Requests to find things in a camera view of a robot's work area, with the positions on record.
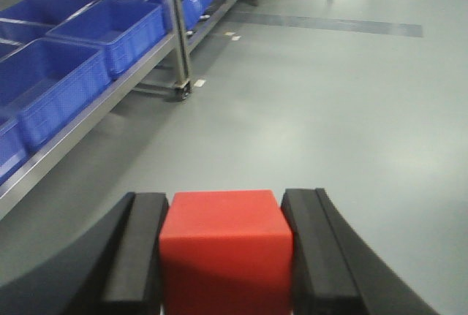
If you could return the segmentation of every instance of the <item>wheel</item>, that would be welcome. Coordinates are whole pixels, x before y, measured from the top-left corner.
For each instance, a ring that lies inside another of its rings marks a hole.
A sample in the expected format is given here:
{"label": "wheel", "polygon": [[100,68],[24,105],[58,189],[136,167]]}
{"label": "wheel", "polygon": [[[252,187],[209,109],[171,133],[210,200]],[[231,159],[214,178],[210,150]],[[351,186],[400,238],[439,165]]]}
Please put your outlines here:
{"label": "wheel", "polygon": [[190,86],[186,84],[183,88],[175,89],[175,97],[178,101],[184,101],[190,96]]}

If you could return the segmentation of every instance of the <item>gray floor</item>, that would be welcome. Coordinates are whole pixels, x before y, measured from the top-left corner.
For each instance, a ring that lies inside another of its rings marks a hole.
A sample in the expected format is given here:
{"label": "gray floor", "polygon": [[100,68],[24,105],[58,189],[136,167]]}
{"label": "gray floor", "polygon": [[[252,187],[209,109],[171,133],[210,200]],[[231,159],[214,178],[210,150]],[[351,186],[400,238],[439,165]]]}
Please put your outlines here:
{"label": "gray floor", "polygon": [[132,92],[3,220],[0,283],[126,191],[319,186],[428,303],[466,314],[468,1],[235,11],[196,51],[190,99]]}

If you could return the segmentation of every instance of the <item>black rubber pad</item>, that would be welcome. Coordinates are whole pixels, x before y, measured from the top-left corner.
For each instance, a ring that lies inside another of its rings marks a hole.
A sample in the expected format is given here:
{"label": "black rubber pad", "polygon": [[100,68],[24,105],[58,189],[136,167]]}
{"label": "black rubber pad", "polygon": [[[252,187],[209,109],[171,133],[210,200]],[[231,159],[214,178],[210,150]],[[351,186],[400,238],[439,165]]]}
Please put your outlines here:
{"label": "black rubber pad", "polygon": [[159,232],[168,208],[165,194],[135,195],[102,295],[100,315],[159,314]]}
{"label": "black rubber pad", "polygon": [[358,236],[323,189],[316,194],[331,223],[369,315],[437,315]]}
{"label": "black rubber pad", "polygon": [[286,190],[282,211],[294,233],[294,314],[366,314],[316,191]]}
{"label": "black rubber pad", "polygon": [[132,201],[128,194],[74,243],[0,286],[0,314],[94,315]]}

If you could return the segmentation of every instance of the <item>red block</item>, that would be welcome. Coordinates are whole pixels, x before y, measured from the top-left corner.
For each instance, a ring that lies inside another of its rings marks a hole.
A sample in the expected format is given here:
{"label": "red block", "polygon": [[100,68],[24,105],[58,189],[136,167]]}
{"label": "red block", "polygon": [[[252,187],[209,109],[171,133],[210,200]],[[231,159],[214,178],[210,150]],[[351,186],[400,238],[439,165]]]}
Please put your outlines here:
{"label": "red block", "polygon": [[166,315],[289,315],[292,238],[271,191],[177,193],[159,237]]}

